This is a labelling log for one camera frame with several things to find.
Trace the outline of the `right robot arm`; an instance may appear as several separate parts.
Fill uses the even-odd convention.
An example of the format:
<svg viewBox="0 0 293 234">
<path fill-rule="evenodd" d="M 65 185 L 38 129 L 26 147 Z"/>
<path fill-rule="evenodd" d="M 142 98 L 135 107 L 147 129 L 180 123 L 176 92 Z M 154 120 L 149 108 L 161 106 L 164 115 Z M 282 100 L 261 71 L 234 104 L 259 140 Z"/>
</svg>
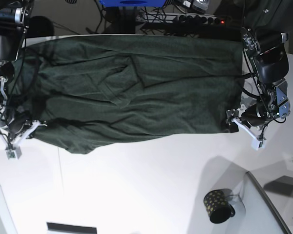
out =
<svg viewBox="0 0 293 234">
<path fill-rule="evenodd" d="M 25 54 L 26 34 L 34 2 L 32 0 L 0 0 L 0 137 L 8 159 L 22 155 L 21 144 L 46 122 L 40 122 L 20 107 L 26 96 L 14 95 L 9 83 L 17 83 L 13 62 Z"/>
</svg>

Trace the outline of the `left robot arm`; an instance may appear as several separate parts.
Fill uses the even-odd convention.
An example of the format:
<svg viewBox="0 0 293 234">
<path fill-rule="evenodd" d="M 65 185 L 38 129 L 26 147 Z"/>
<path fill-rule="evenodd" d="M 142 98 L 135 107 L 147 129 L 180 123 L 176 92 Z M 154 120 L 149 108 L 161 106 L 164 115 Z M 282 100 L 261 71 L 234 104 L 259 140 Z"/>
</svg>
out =
<svg viewBox="0 0 293 234">
<path fill-rule="evenodd" d="M 293 0 L 240 0 L 238 4 L 243 7 L 241 38 L 249 71 L 242 78 L 251 78 L 258 94 L 244 90 L 254 104 L 243 102 L 240 109 L 228 110 L 227 123 L 245 130 L 258 150 L 266 143 L 268 125 L 284 123 L 291 113 L 285 42 L 293 30 Z"/>
</svg>

